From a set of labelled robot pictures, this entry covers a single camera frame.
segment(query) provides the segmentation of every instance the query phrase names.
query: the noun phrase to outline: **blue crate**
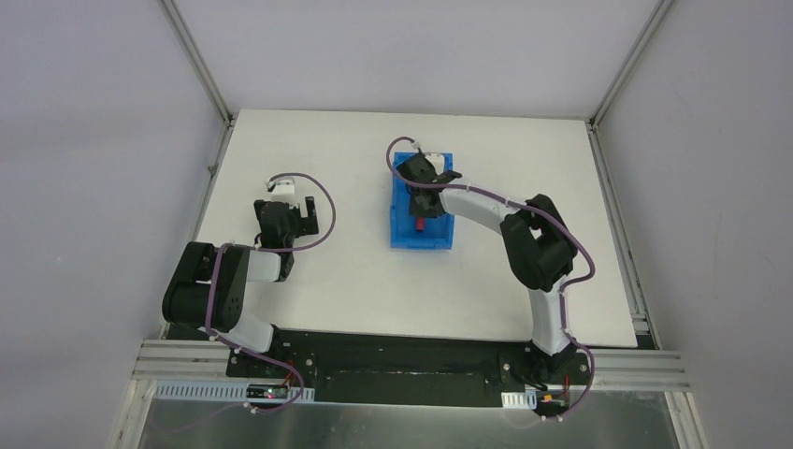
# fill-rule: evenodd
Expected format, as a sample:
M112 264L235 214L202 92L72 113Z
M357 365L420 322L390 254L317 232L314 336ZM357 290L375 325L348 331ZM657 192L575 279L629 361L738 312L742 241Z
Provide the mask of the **blue crate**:
M413 156L414 152L395 152L394 167ZM444 170L452 169L452 154L445 152ZM454 239L454 216L444 213L438 218L425 219L425 230L416 231L416 219L411 217L411 195L405 182L393 178L391 193L391 248L404 250L451 250Z

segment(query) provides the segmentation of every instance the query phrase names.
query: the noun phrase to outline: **white table surface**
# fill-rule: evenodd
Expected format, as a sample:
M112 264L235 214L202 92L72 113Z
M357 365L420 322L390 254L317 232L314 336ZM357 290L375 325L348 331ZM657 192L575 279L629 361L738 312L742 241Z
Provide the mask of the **white table surface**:
M258 314L282 328L478 340L529 340L528 294L512 275L501 237L457 218L449 252L395 251L389 245L388 143L421 141L451 152L454 169L509 195L553 199L570 231L595 258L597 275L570 288L570 327L586 344L635 346L612 233L584 122L359 112L243 110L223 158L199 241L252 244L253 201L266 199L277 173L311 174L330 191L337 226L319 247L295 254L286 282L249 287ZM411 151L399 144L395 151ZM330 223L315 196L320 233ZM319 236L296 240L296 245ZM586 273L581 256L573 275Z

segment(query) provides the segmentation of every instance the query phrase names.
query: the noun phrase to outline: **robotic arm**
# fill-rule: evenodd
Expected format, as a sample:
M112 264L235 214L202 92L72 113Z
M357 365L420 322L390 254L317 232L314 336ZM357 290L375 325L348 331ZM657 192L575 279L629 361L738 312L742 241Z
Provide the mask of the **robotic arm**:
M422 152L400 164L396 170L408 181L459 184L471 182L454 171L437 173ZM527 205L544 210L562 221L558 210L545 195L537 195ZM542 385L563 368L575 354L562 326L559 287L572 271L572 259L578 253L555 226L527 210L520 210L468 189L411 188L411 215L436 218L444 212L459 215L492 229L504 240L512 274L526 288L533 321L529 358L531 372L525 376Z

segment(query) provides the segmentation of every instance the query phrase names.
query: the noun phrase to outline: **white wall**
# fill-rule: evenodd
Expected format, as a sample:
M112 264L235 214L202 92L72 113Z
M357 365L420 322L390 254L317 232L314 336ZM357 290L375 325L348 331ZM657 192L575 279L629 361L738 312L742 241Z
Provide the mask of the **white wall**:
M104 447L218 148L157 3L0 7L0 440Z
M601 128L664 346L712 447L793 403L793 3L678 2Z
M656 0L179 4L235 111L590 117Z

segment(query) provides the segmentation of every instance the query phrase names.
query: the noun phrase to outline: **purple cable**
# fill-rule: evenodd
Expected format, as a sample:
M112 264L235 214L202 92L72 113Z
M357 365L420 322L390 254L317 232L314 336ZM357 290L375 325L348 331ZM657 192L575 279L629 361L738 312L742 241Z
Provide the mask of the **purple cable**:
M406 180L394 168L394 163L391 162L391 151L394 149L395 145L397 145L399 142L401 142L403 140L407 140L411 144L415 144L416 143L415 139L409 138L407 136L402 136L401 138L395 138L391 142L391 144L388 145L388 150L385 152L385 164L388 165L388 169L391 170L391 174L394 175L398 180L405 182L410 187L416 187L416 188L419 188L419 189L460 189L460 190L468 190L468 191L474 192L476 194L479 194L479 195L482 195L482 196L487 196L488 198L491 198L491 199L495 199L496 201L498 201L500 203L504 203L507 206L512 206L512 207L517 208L517 209L527 210L529 212L536 213L540 217L542 217L545 220L547 220L548 223L550 223L556 229L558 229L559 232L561 232L565 236L565 238L567 238L570 242L572 242L572 244L578 249L578 251L581 253L581 255L586 260L586 264L589 266L589 272L586 273L584 276L580 276L578 278L570 279L570 280L564 282L559 287L559 299L560 299L559 304L560 304L561 314L562 314L562 331L565 333L565 337L567 337L570 340L570 342L575 347L577 347L578 349L584 351L586 356L589 357L589 374L590 375L589 375L589 381L587 381L587 383L586 383L586 388L584 389L584 392L581 394L581 396L578 398L578 400L576 400L575 403L570 406L570 408L566 412L562 413L559 416L562 417L562 416L572 412L573 409L577 408L578 404L582 401L582 399L584 399L586 397L586 395L589 394L589 390L592 388L592 380L595 377L595 357L593 357L592 351L590 351L589 348L584 346L582 343L578 342L575 339L575 337L573 337L570 334L570 332L568 331L568 317L567 317L567 304L566 304L567 300L565 299L564 291L570 285L590 280L590 279L592 279L595 276L595 261L592 259L592 256L589 254L589 252L586 250L586 248L583 246L583 244L580 241L578 241L578 239L576 239L563 224L561 224L556 218L554 218L553 215L551 215L550 213L546 212L545 210L538 209L538 208L535 208L535 207L532 207L532 206L528 206L527 204L516 203L516 202L511 201L511 200L509 200L509 199L507 199L507 198L505 198L505 197L503 197L503 196L501 196L499 194L495 194L493 192L490 192L489 190L484 190L483 188L476 187L474 185L463 185L463 184L424 184L424 183L420 183L420 182L413 182L413 181Z
M330 236L330 233L333 232L333 228L336 226L336 204L333 202L333 198L330 196L330 193L328 193L327 189L325 189L324 186L319 181L314 179L311 175L307 175L305 173L280 173L278 175L275 175L275 176L271 177L269 180L273 181L273 180L276 180L278 178L283 178L283 177L286 177L286 176L294 176L294 177L299 177L299 178L305 178L305 179L307 179L309 181L312 181L314 184L317 185L317 187L319 187L319 189L324 193L325 197L327 197L327 201L330 204L330 209L331 209L331 212L332 212L330 226L328 227L328 229L324 233L324 235L321 238L319 238L317 241L314 241L313 243L310 243L310 244L305 245L305 246L299 246L299 247L296 247L296 248L278 248L278 249L259 248L258 249L258 251L261 251L261 252L264 252L264 253L291 253L291 252L294 252L294 251L308 250L309 248L313 248L313 247L319 245L320 243L322 243L323 241L325 241L328 238L328 236ZM207 315L204 318L204 329L205 329L205 332L207 332L208 335L210 335L211 337L215 337L217 339L217 341L225 344L226 346L228 346L228 347L230 347L232 349L239 349L239 351L242 352L243 354L250 355L252 357L258 358L259 360L263 360L263 361L265 361L265 362L267 362L269 364L276 365L278 367L282 367L282 368L288 369L289 371L291 371L295 375L295 377L297 378L297 381L300 383L300 392L298 394L296 394L292 398L286 400L285 402L283 402L283 404L279 405L278 407L274 407L272 409L256 409L256 408L253 408L258 413L275 413L275 412L278 412L278 411L283 410L284 408L288 407L293 402L295 402L296 400L298 400L299 398L301 398L303 396L303 390L306 388L306 384L303 381L303 376L300 375L300 372L297 369L295 369L295 367L293 367L291 365L288 365L286 363L283 363L280 360L276 360L274 358L267 357L266 355L261 355L261 354L255 352L254 350L239 346L239 345L235 344L233 341L230 341L229 339L227 339L227 338L223 337L222 335L220 335L214 329L212 329L212 312L214 310L214 305L215 305L215 290L216 290L216 287L217 287L218 274L220 273L221 261L223 260L223 254L225 253L225 250L229 246L232 246L232 244L231 243L224 243L223 245L221 245L221 247L218 249L218 256L215 258L215 266L212 269L212 279L211 279L211 284L209 285L209 300L207 301Z
M320 190L323 192L324 196L327 198L327 202L330 204L330 212L331 212L331 219L330 219L330 226L327 228L327 231L324 233L322 237L320 237L317 241L313 243L309 243L305 246L298 246L297 248L259 248L257 251L261 251L263 253L293 253L295 251L304 251L309 250L323 241L325 241L330 233L333 232L333 228L336 227L336 203L333 202L333 198L327 192L327 189L324 188L321 182L317 181L311 175L307 175L305 173L279 173L269 179L269 181L276 180L278 178L285 178L287 176L297 176L298 178L305 178L311 182L313 182ZM258 239L262 236L262 234L257 234L256 238L253 239L253 243L258 242Z

